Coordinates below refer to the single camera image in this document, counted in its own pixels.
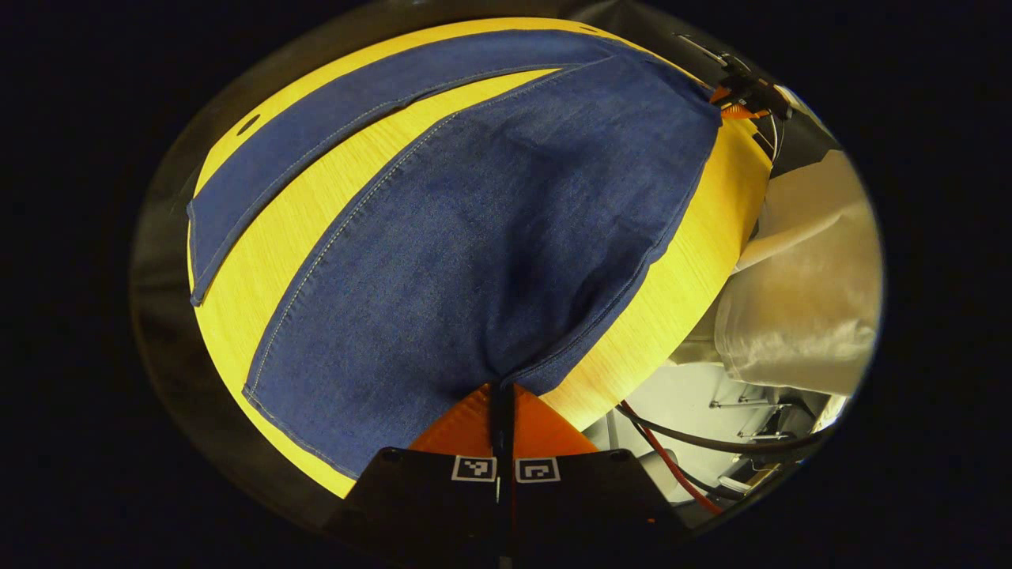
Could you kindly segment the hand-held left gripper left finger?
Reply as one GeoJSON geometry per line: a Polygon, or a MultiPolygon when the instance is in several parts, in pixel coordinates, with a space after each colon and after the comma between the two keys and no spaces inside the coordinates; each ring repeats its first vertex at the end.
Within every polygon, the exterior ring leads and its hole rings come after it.
{"type": "Polygon", "coordinates": [[[471,392],[412,448],[380,449],[324,533],[384,568],[502,568],[504,387],[471,392]]]}

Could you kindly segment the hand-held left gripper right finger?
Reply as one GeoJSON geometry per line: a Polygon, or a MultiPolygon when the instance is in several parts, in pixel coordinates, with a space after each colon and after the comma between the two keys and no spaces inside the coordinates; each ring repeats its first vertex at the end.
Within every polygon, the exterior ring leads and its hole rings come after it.
{"type": "Polygon", "coordinates": [[[509,567],[658,567],[690,530],[626,449],[596,450],[517,386],[513,391],[509,567]]]}

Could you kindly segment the blue denim jeans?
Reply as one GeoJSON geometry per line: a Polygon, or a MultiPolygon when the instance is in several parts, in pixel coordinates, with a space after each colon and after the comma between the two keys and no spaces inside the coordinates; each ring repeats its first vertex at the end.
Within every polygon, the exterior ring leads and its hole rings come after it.
{"type": "Polygon", "coordinates": [[[422,44],[261,121],[188,204],[202,307],[253,220],[337,145],[410,104],[538,70],[427,127],[370,175],[269,312],[242,395],[347,478],[481,385],[561,384],[677,231],[722,126],[712,91],[601,36],[422,44]]]}

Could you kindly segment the person's white clothing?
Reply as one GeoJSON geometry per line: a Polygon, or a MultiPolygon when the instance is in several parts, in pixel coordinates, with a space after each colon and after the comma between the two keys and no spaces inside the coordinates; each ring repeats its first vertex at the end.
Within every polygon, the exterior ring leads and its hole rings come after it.
{"type": "Polygon", "coordinates": [[[668,365],[851,397],[881,328],[874,209],[846,152],[774,177],[729,281],[668,365]]]}

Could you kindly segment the metal frame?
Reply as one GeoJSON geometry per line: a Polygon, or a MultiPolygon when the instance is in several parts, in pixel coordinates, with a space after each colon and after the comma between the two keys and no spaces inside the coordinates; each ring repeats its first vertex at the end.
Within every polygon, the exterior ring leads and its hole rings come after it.
{"type": "Polygon", "coordinates": [[[799,396],[784,386],[757,386],[720,378],[704,410],[702,436],[718,442],[759,443],[799,439],[799,396]]]}

